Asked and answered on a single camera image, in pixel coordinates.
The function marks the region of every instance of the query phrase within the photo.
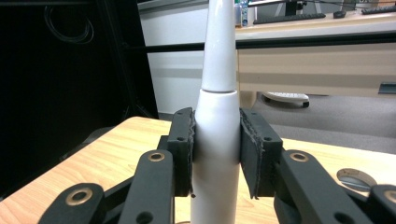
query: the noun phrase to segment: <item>desk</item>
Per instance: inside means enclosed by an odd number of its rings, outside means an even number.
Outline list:
[[[64,189],[81,182],[104,190],[134,174],[140,155],[157,147],[170,122],[134,117],[106,133],[77,154],[49,170],[0,203],[0,223],[37,223]],[[396,155],[284,139],[285,149],[300,149],[317,157],[335,178],[341,168],[355,168],[379,184],[396,185]],[[236,223],[277,223],[273,198],[250,200],[240,173]],[[176,221],[190,220],[190,198],[176,198]]]
[[[396,82],[396,38],[388,42],[347,41],[349,35],[364,37],[396,31],[396,13],[361,15],[348,12],[344,19],[332,14],[324,19],[289,21],[236,29],[236,40],[259,43],[257,48],[238,50],[238,81],[241,105],[251,107],[256,94],[244,91],[284,91],[326,95],[379,95],[382,82]],[[329,36],[326,43],[320,38]],[[288,45],[260,48],[260,41],[293,38]]]

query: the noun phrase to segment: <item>wall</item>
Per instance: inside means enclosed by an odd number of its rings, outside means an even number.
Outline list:
[[[207,4],[141,14],[147,46],[205,42]],[[160,113],[195,108],[201,87],[203,51],[150,53],[155,98]]]

